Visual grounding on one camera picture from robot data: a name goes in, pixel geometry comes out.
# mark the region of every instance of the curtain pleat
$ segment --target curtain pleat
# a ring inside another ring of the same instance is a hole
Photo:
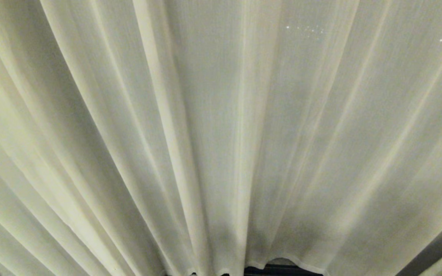
[[[394,275],[441,231],[442,1],[0,0],[0,273]]]

